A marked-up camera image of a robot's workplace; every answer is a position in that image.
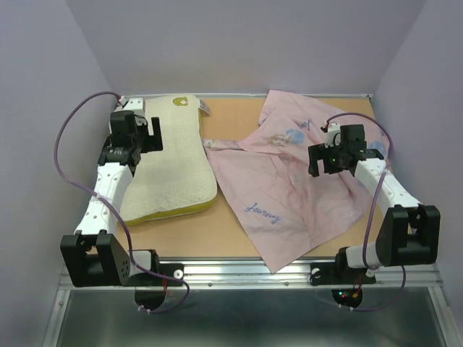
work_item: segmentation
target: gray wall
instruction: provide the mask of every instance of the gray wall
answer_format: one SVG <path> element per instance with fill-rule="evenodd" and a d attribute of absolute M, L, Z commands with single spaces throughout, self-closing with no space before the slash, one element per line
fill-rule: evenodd
<path fill-rule="evenodd" d="M 372 93 L 425 0 L 67 3 L 120 93 Z"/>
<path fill-rule="evenodd" d="M 463 2 L 430 0 L 394 58 L 373 106 L 396 146 L 394 171 L 442 213 L 438 266 L 463 332 Z"/>
<path fill-rule="evenodd" d="M 109 86 L 61 0 L 2 2 L 0 62 L 0 345 L 41 346 L 61 235 L 73 232 L 87 200 L 55 172 L 54 138 L 80 100 Z M 86 183 L 114 104 L 104 98 L 77 115 L 60 152 Z"/>

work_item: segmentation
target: purple cable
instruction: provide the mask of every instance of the purple cable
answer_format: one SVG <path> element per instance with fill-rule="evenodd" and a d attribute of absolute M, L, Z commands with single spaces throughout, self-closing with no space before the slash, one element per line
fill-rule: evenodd
<path fill-rule="evenodd" d="M 122 219 L 121 215 L 117 212 L 116 208 L 114 208 L 114 206 L 106 198 L 101 197 L 100 195 L 98 195 L 91 188 L 88 188 L 84 184 L 81 184 L 81 183 L 79 183 L 77 181 L 74 181 L 73 179 L 70 179 L 69 177 L 67 177 L 66 174 L 62 171 L 61 166 L 59 165 L 59 162 L 58 162 L 59 141 L 61 140 L 61 136 L 63 135 L 63 131 L 66 128 L 67 124 L 69 123 L 71 118 L 77 113 L 77 111 L 80 110 L 80 108 L 82 106 L 84 106 L 89 100 L 91 100 L 93 98 L 96 98 L 97 96 L 100 96 L 100 95 L 113 95 L 113 96 L 116 97 L 116 99 L 118 101 L 121 98 L 120 95 L 118 95 L 116 93 L 113 93 L 113 92 L 99 92 L 99 93 L 95 93 L 95 94 L 92 94 L 92 95 L 86 97 L 83 101 L 81 101 L 79 103 L 79 105 L 77 105 L 74 108 L 74 110 L 72 110 L 72 112 L 64 120 L 64 123 L 61 126 L 61 129 L 59 130 L 58 135 L 56 136 L 55 147 L 54 147 L 54 150 L 53 150 L 53 160 L 54 160 L 54 163 L 55 163 L 55 168 L 56 168 L 56 170 L 58 171 L 58 174 L 60 175 L 60 177 L 63 180 L 65 180 L 69 184 L 72 184 L 74 187 L 77 187 L 77 188 L 87 192 L 88 194 L 93 195 L 94 197 L 99 199 L 113 213 L 113 215 L 121 223 L 121 226 L 124 229 L 125 236 L 127 237 L 127 243 L 129 245 L 129 258 L 130 258 L 130 261 L 132 262 L 132 264 L 136 268 L 142 270 L 144 273 L 147 273 L 147 274 L 152 275 L 152 276 L 157 277 L 157 278 L 163 278 L 164 280 L 174 280 L 176 282 L 185 284 L 185 286 L 187 287 L 187 293 L 174 306 L 166 308 L 166 309 L 162 309 L 162 310 L 156 310 L 156 311 L 155 310 L 150 310 L 150 309 L 145 309 L 144 307 L 139 307 L 144 312 L 147 312 L 147 313 L 163 313 L 163 312 L 167 312 L 167 311 L 170 311 L 171 309 L 179 306 L 188 297 L 188 294 L 190 294 L 190 286 L 188 285 L 188 283 L 185 280 L 182 280 L 182 279 L 179 279 L 179 278 L 174 278 L 174 277 L 169 277 L 169 276 L 165 276 L 165 275 L 161 275 L 159 273 L 155 273 L 155 272 L 153 272 L 151 270 L 145 269 L 141 265 L 138 265 L 137 262 L 135 261 L 135 258 L 133 257 L 132 237 L 130 236 L 129 228 L 127 227 L 127 224 Z"/>
<path fill-rule="evenodd" d="M 378 127 L 383 130 L 384 134 L 387 136 L 388 138 L 388 141 L 389 141 L 389 149 L 388 149 L 388 159 L 389 161 L 392 160 L 392 157 L 394 155 L 394 144 L 392 142 L 392 138 L 391 138 L 391 135 L 388 133 L 388 131 L 386 129 L 384 129 L 384 127 L 378 123 L 378 121 L 376 121 L 376 119 L 374 119 L 373 117 L 370 117 L 370 116 L 367 116 L 366 114 L 363 114 L 363 113 L 357 113 L 357 112 L 346 112 L 346 113 L 339 113 L 339 114 L 336 114 L 330 118 L 328 118 L 326 120 L 326 124 L 328 126 L 329 122 L 333 119 L 336 119 L 338 117 L 341 117 L 341 116 L 359 116 L 359 117 L 362 117 L 362 118 L 365 118 L 365 119 L 368 119 L 370 121 L 372 121 L 373 123 L 375 123 L 376 125 L 378 125 Z M 362 260 L 363 260 L 363 265 L 367 268 L 367 269 L 371 269 L 371 270 L 376 270 L 375 268 L 373 267 L 370 267 L 368 266 L 368 263 L 367 263 L 367 245 L 368 245 L 368 239 L 370 237 L 370 231 L 371 231 L 371 226 L 373 224 L 373 216 L 375 214 L 375 207 L 376 207 L 376 204 L 378 202 L 378 198 L 379 198 L 379 193 L 381 191 L 381 187 L 383 186 L 383 182 L 384 182 L 384 179 L 386 177 L 386 169 L 390 166 L 390 164 L 386 165 L 385 167 L 385 171 L 381 174 L 381 177 L 379 178 L 379 181 L 378 181 L 378 186 L 376 187 L 376 190 L 375 190 L 375 194 L 373 195 L 373 201 L 371 203 L 371 208 L 370 208 L 370 214 L 368 216 L 368 224 L 367 224 L 367 229 L 365 231 L 365 238 L 363 239 L 363 247 L 362 247 Z M 399 289 L 399 292 L 398 294 L 392 299 L 390 300 L 389 302 L 386 302 L 385 304 L 383 305 L 380 305 L 378 307 L 371 307 L 371 308 L 366 308 L 366 309 L 354 309 L 354 311 L 362 311 L 362 312 L 370 312 L 370 311 L 375 311 L 377 309 L 383 309 L 384 307 L 387 307 L 391 304 L 393 304 L 394 302 L 396 302 L 399 297 L 402 295 L 402 293 L 404 292 L 404 288 L 405 288 L 405 282 L 407 280 L 407 275 L 405 273 L 405 267 L 402 266 L 402 272 L 404 274 L 404 279 L 402 281 L 402 285 Z"/>

